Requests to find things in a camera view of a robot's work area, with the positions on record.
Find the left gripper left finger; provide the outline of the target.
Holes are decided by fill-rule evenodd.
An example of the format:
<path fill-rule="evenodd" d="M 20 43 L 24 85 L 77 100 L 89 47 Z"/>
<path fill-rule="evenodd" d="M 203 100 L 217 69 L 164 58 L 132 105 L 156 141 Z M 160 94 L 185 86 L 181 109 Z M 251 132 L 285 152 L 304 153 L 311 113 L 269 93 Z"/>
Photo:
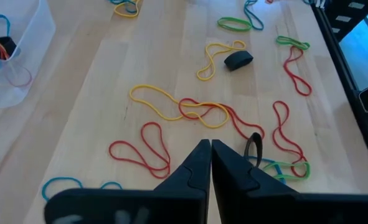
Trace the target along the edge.
<path fill-rule="evenodd" d="M 210 141 L 201 140 L 153 190 L 68 189 L 45 205 L 46 224 L 206 224 Z"/>

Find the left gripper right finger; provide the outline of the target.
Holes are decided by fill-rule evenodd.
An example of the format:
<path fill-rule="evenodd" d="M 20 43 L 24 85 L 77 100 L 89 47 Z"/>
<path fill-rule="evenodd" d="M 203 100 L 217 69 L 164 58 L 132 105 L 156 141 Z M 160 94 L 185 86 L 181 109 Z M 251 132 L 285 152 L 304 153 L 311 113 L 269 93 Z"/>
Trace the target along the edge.
<path fill-rule="evenodd" d="M 299 193 L 212 141 L 222 224 L 368 224 L 368 195 Z"/>

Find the green rubber band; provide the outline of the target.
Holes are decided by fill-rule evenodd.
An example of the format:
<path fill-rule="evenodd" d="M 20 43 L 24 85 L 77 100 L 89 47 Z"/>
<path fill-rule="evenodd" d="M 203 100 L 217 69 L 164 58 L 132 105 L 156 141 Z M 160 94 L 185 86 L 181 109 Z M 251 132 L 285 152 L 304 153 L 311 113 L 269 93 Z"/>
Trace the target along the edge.
<path fill-rule="evenodd" d="M 301 50 L 308 50 L 310 48 L 310 44 L 308 42 L 300 42 L 291 37 L 286 37 L 282 35 L 279 35 L 276 38 L 276 42 L 277 44 L 280 44 L 280 45 L 291 45 Z"/>
<path fill-rule="evenodd" d="M 241 27 L 230 26 L 229 24 L 240 24 Z M 217 25 L 223 29 L 234 31 L 234 32 L 247 32 L 253 26 L 249 21 L 239 19 L 236 17 L 221 17 L 217 20 Z"/>
<path fill-rule="evenodd" d="M 266 171 L 267 169 L 273 167 L 274 165 L 279 165 L 280 168 L 282 168 L 282 167 L 295 168 L 295 167 L 299 167 L 299 166 L 305 166 L 305 168 L 306 168 L 306 172 L 305 172 L 304 176 L 298 177 L 298 176 L 295 176 L 295 175 L 287 175 L 287 174 L 282 173 L 282 174 L 274 175 L 273 178 L 275 178 L 275 179 L 284 178 L 285 180 L 304 180 L 304 179 L 307 179 L 311 174 L 311 166 L 310 166 L 309 162 L 300 162 L 300 163 L 296 163 L 296 164 L 287 163 L 287 162 L 274 162 L 272 164 L 268 164 L 265 167 L 263 167 L 262 171 Z"/>

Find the clear plastic bin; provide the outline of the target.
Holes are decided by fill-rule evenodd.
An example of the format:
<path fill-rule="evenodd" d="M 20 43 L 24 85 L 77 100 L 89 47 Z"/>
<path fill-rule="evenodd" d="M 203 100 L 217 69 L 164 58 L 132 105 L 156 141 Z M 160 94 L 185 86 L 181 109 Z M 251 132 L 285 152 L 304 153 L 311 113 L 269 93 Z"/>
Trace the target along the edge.
<path fill-rule="evenodd" d="M 0 19 L 0 37 L 16 44 L 7 60 L 0 59 L 0 108 L 7 108 L 28 94 L 55 34 L 55 22 L 47 0 L 0 0 L 0 14 L 11 22 L 7 36 L 6 21 Z"/>

